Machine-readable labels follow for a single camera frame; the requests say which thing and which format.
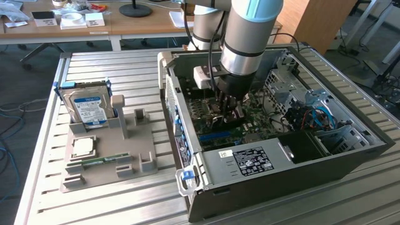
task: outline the green circuit board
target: green circuit board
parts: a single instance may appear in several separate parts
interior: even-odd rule
[[[216,98],[187,99],[191,119],[203,150],[213,150],[267,140],[281,132],[276,130],[271,124],[269,117],[265,114],[257,99],[259,97],[253,93],[248,94],[241,105],[245,119],[240,121],[240,124],[235,127],[217,130],[212,129],[209,125],[212,118],[220,116],[215,109]]]

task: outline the white paper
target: white paper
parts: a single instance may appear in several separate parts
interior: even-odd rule
[[[169,12],[169,17],[171,17],[175,27],[177,27],[177,28],[185,27],[184,20],[181,17],[181,12]],[[193,27],[193,25],[195,25],[195,22],[188,22],[188,27]]]
[[[5,23],[5,26],[7,27],[19,27],[19,26],[23,26],[23,25],[27,25],[28,23],[24,21],[24,22],[7,22]]]

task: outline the small white card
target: small white card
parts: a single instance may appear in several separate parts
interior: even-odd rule
[[[7,22],[4,24],[7,27],[19,27],[19,26],[27,25],[28,23],[24,21],[24,22]]]
[[[55,18],[52,19],[35,19],[36,26],[47,27],[47,26],[56,26],[57,21]]]
[[[85,14],[85,21],[88,27],[105,26],[103,13],[88,13]]]

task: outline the hard drive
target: hard drive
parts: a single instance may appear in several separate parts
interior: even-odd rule
[[[115,117],[109,81],[64,82],[59,94],[73,123],[83,123],[88,129],[107,126],[107,120]]]

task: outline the barcode sticker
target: barcode sticker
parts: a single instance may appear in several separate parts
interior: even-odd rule
[[[219,154],[221,158],[233,156],[232,150],[220,151]]]
[[[89,32],[89,34],[108,34],[107,31],[95,31],[95,32]]]

